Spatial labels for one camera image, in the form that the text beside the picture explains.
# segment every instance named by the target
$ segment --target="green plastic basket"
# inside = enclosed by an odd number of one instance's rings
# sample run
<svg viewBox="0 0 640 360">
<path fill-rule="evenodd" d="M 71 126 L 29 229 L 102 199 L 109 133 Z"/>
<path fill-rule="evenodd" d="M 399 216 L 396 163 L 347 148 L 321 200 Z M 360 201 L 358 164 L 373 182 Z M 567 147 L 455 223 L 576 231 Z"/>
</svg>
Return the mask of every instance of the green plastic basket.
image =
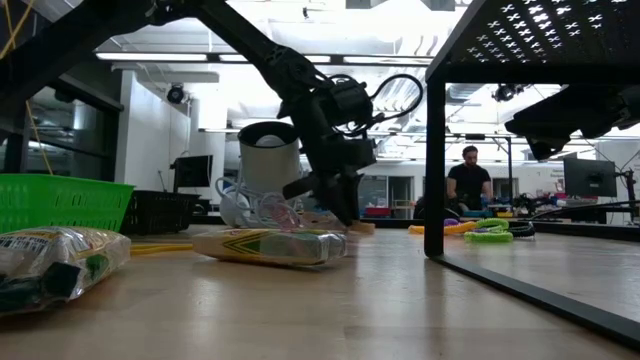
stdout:
<svg viewBox="0 0 640 360">
<path fill-rule="evenodd" d="M 0 233 L 52 225 L 119 231 L 132 192 L 104 181 L 0 175 Z"/>
</svg>

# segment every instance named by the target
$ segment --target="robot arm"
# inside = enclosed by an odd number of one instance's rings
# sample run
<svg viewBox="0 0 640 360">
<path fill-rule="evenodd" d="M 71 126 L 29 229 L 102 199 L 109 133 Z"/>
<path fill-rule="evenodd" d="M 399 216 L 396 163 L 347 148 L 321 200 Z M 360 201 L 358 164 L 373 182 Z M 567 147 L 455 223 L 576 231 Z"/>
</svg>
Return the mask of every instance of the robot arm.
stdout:
<svg viewBox="0 0 640 360">
<path fill-rule="evenodd" d="M 0 108 L 25 100 L 110 37 L 146 25 L 198 18 L 253 64 L 282 100 L 279 118 L 290 116 L 312 168 L 283 189 L 290 198 L 309 190 L 345 225 L 358 219 L 357 170 L 375 163 L 366 138 L 373 104 L 366 84 L 348 78 L 335 83 L 304 56 L 278 45 L 223 0 L 84 0 L 78 7 L 0 60 Z M 334 130 L 354 122 L 363 135 L 347 139 Z"/>
</svg>

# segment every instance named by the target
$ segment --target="plastic wrapper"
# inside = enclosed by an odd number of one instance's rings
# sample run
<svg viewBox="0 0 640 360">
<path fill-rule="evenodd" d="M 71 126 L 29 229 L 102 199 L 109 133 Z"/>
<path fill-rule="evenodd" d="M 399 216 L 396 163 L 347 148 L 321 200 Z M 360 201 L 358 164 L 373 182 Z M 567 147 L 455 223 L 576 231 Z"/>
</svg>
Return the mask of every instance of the plastic wrapper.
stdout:
<svg viewBox="0 0 640 360">
<path fill-rule="evenodd" d="M 193 237 L 193 249 L 221 260 L 271 265 L 321 265 L 347 253 L 346 236 L 310 229 L 225 230 Z"/>
<path fill-rule="evenodd" d="M 0 315 L 75 299 L 129 259 L 131 240 L 79 227 L 0 235 Z"/>
</svg>

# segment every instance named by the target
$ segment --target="computer monitor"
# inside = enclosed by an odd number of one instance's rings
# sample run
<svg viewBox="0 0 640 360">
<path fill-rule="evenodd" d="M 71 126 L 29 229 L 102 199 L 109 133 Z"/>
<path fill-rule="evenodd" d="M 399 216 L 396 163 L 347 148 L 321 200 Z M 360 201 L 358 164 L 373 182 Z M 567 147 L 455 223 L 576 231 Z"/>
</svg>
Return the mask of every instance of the computer monitor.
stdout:
<svg viewBox="0 0 640 360">
<path fill-rule="evenodd" d="M 213 155 L 189 156 L 177 158 L 173 163 L 175 169 L 173 191 L 181 187 L 211 186 L 211 170 Z"/>
<path fill-rule="evenodd" d="M 564 159 L 564 182 L 570 196 L 618 196 L 616 168 L 611 161 Z"/>
</svg>

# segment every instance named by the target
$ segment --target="camera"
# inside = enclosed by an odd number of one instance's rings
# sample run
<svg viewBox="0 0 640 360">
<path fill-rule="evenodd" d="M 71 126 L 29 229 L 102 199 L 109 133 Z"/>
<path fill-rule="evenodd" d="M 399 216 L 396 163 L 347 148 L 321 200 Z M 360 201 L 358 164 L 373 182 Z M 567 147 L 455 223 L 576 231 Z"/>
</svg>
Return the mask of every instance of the camera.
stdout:
<svg viewBox="0 0 640 360">
<path fill-rule="evenodd" d="M 172 104 L 184 104 L 189 101 L 189 94 L 184 91 L 184 84 L 171 84 L 167 92 L 167 101 Z"/>
</svg>

